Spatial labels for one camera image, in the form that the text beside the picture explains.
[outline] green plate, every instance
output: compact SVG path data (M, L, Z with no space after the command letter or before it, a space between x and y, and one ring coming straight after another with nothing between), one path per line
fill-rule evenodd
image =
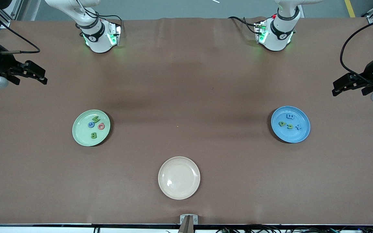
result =
M83 112L73 124L73 137L82 146L101 143L110 131L110 119L100 110Z

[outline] yellow floor line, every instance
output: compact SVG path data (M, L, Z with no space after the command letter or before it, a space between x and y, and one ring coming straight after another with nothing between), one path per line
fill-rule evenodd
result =
M346 8L348 9L349 16L351 18L355 18L354 9L352 8L352 4L350 0L345 0Z

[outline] wire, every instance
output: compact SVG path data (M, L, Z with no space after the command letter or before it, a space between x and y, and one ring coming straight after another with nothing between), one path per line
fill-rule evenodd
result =
M250 28L250 26L249 26L249 24L247 23L247 21L245 20L245 17L243 17L243 21L244 21L245 25L247 26L247 28L248 28L252 33L257 34L257 35L261 35L261 34L262 34L261 32L253 31L253 30Z
M8 29L10 32L14 33L17 37L23 39L24 41L26 41L28 44L32 45L36 51L18 51L18 53L39 53L41 52L40 48L37 47L35 44L33 44L31 41L25 39L23 36L21 36L20 34L16 33L14 30L12 30L11 28L9 28L7 25L5 25L1 20L0 20L0 24L2 24L6 29Z
M95 228L93 229L93 233L96 233L96 229L97 229L97 233L100 233L100 226L95 225Z
M260 229L258 232L256 233L260 233L262 231L266 231L267 233L270 233L269 230L272 232L272 233L277 233L276 230L278 230L280 233L281 233L281 230L278 229L277 227L273 226L273 225L262 225L262 224L250 224L250 225L247 225L247 227L249 227L249 229L251 228L256 228L256 229Z
M346 227L348 227L348 226L344 226L342 229L338 230L338 232L341 232L341 231L345 230Z
M97 17L99 17L100 19L104 19L105 20L105 18L104 17L117 17L117 18L119 18L120 19L120 21L122 21L123 22L123 20L118 16L118 15L99 15L99 12L97 12L97 11L95 11L95 13L93 13L93 12L91 12L91 11L89 11L89 10L87 10L81 3L80 3L80 1L79 0L76 0L78 3L79 3L79 5L86 11L86 13L87 13L87 15L88 16L90 16L91 18L97 18Z
M249 26L254 26L254 24L247 23L247 22L243 21L242 19L240 19L240 18L238 18L238 17L235 17L235 16L228 17L228 19L236 19L236 20L242 22L243 24L247 24L247 25L249 25Z
M362 77L361 75L359 75L357 72L355 72L355 71L353 71L353 70L351 70L351 69L349 69L346 65L345 65L345 63L343 63L343 52L345 51L345 47L346 47L346 45L348 44L348 42L356 35L356 34L358 34L360 31L362 31L362 30L364 30L365 28L368 28L368 27L370 27L370 26L372 26L373 25L373 23L370 23L370 24L368 24L368 25L366 25L366 26L363 26L362 28L360 28L360 29L358 29L356 32L354 32L346 41L345 41L345 44L343 44L343 46L342 46L342 50L341 50L341 54L340 54L340 58L339 58L339 60L340 60L340 63L341 63L341 65L342 65L342 67L343 68L345 68L345 70L347 70L347 71L349 71L349 72L351 72L352 74L354 74L355 76L357 76L357 77L359 77L359 78L361 78L361 79L363 79L364 81L366 81L368 84L371 84L371 85L373 85L373 83L371 82L371 81L369 81L369 80L367 80L366 78L364 78L364 77Z
M357 227L358 229L361 229L363 233L373 233L372 228L365 228L365 227L359 227L359 226L355 226L355 227Z
M260 32L253 31L253 30L250 28L250 26L253 26L253 27L254 27L254 24L257 24L257 23L259 23L259 22L262 22L263 20L262 20L262 21L258 21L258 22L254 22L253 24L250 24L250 23L247 23L245 17L244 17L243 19L240 19L240 18L238 18L238 17L231 16L231 17L228 17L228 19L236 19L236 20L242 22L243 24L245 24L245 25L247 26L247 28L248 28L252 33L257 34L257 35L261 35L261 34L262 34L262 33L260 33Z

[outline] blue plate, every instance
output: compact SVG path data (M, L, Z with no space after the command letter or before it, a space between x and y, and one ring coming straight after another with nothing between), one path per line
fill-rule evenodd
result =
M298 143L305 140L311 132L311 123L307 115L293 106L283 106L271 116L271 127L283 141Z

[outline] brown tablecloth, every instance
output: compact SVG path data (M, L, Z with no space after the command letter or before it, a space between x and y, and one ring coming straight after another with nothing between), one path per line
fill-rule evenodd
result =
M289 46L270 52L231 19L127 21L120 47L96 54L74 22L12 22L41 48L16 55L46 69L0 90L0 224L373 224L373 102L333 97L344 41L364 18L301 19ZM7 49L32 49L7 30ZM373 26L346 48L360 72ZM272 136L269 115L293 105L311 121L302 143ZM83 147L71 134L89 109L113 130ZM201 172L186 200L166 197L157 174L173 156Z

